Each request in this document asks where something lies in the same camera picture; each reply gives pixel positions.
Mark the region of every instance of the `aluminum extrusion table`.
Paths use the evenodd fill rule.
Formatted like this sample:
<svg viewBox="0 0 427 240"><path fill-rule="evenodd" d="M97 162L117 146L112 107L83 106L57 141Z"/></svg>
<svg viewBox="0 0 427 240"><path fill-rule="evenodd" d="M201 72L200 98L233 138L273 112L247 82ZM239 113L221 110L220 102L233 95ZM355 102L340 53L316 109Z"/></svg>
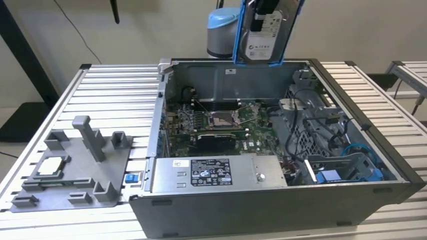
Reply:
<svg viewBox="0 0 427 240"><path fill-rule="evenodd" d="M408 164L427 181L427 129L396 104L357 66L344 62L321 63L341 88L376 125ZM127 173L145 169L145 154L155 99L156 65L92 65L80 69L39 131L0 184L0 236L6 239L144 239L128 196L140 182L123 182L120 203L111 208L12 213L10 200L34 169L47 149L43 140L51 129L77 137L72 127L77 115L89 115L92 128L108 136L124 131L135 137ZM404 203L381 207L355 227L299 230L223 239L427 239L427 187Z"/></svg>

